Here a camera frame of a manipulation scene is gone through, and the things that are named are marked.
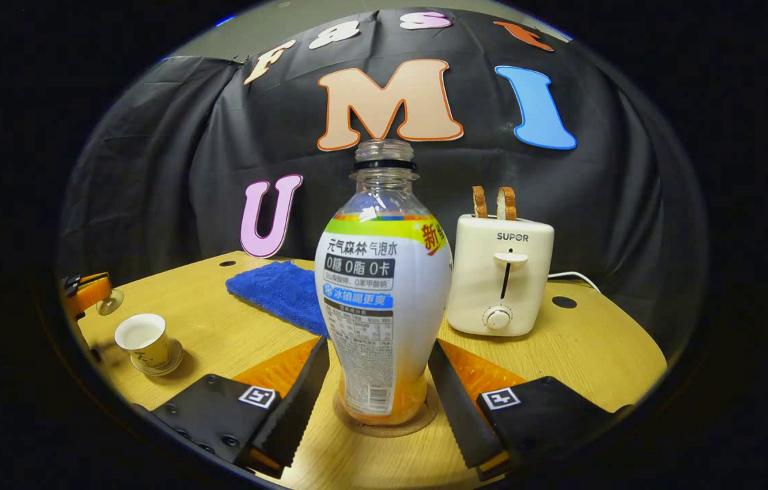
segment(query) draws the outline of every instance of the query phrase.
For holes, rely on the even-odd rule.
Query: clear plastic bottle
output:
[[[409,421],[424,403],[424,371],[444,319],[452,252],[415,198],[414,151],[400,140],[356,149],[356,193],[322,234],[316,292],[342,365],[340,395],[354,419]]]

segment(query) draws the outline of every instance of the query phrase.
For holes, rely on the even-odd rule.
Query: black cloth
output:
[[[421,202],[453,240],[457,218],[473,210],[471,186],[483,186],[489,204],[499,186],[513,187],[520,217],[555,228],[551,272],[590,277],[672,356],[700,304],[707,230],[695,177],[669,127],[577,41],[539,33],[554,48],[546,52],[492,23],[504,19],[436,10],[453,25],[406,31],[399,17],[416,9],[380,10],[287,37],[296,46],[247,86],[256,57],[238,65],[186,56],[151,69],[97,127],[73,173],[63,272],[107,270],[122,283],[241,249],[244,190],[259,180],[274,186],[287,174],[305,181],[279,255],[313,258],[327,221],[354,192],[355,148],[316,148],[327,123],[319,78],[360,68],[384,86],[402,62],[443,59],[452,117],[465,134],[412,142]],[[347,20],[360,21],[358,36],[308,49],[319,32]],[[514,136],[520,106],[510,82],[493,71],[499,65],[551,78],[577,148],[537,148]],[[397,137],[404,113],[387,137]],[[368,139],[355,115],[352,128]],[[271,187],[260,235],[269,232],[275,198]]]

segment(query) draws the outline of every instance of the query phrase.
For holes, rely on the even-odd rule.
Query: power cord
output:
[[[557,272],[555,274],[551,274],[548,276],[548,279],[553,279],[554,277],[562,277],[562,276],[577,276],[580,277],[580,279],[583,279],[584,281],[588,282],[590,286],[592,286],[595,291],[601,292],[601,289],[598,288],[592,281],[589,280],[588,277],[582,275],[579,272]]]

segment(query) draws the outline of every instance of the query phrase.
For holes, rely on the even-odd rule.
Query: blue microfiber cloth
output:
[[[285,322],[329,338],[314,288],[314,271],[288,261],[271,263],[228,279],[226,291]]]

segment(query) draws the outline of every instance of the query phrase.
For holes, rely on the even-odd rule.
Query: barcode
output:
[[[389,394],[390,390],[387,388],[369,387],[369,404],[374,407],[386,408]]]

